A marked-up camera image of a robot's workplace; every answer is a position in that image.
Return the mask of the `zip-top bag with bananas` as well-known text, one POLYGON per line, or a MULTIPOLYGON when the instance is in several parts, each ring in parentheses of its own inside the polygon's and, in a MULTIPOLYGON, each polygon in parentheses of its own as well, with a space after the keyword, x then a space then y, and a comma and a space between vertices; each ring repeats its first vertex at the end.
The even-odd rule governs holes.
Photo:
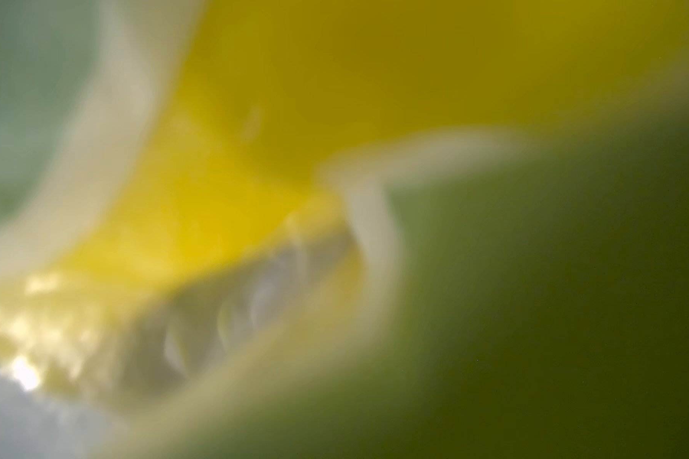
POLYGON ((544 125, 335 155, 327 230, 163 294, 146 389, 0 367, 0 458, 689 458, 689 52, 544 125))

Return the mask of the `yellow bananas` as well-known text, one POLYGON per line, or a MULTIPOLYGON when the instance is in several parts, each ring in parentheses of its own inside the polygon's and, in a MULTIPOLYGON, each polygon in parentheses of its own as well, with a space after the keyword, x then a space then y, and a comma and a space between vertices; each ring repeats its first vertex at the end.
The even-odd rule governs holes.
POLYGON ((544 125, 689 52, 689 1, 0 1, 0 367, 151 378, 137 321, 327 231, 335 155, 544 125))

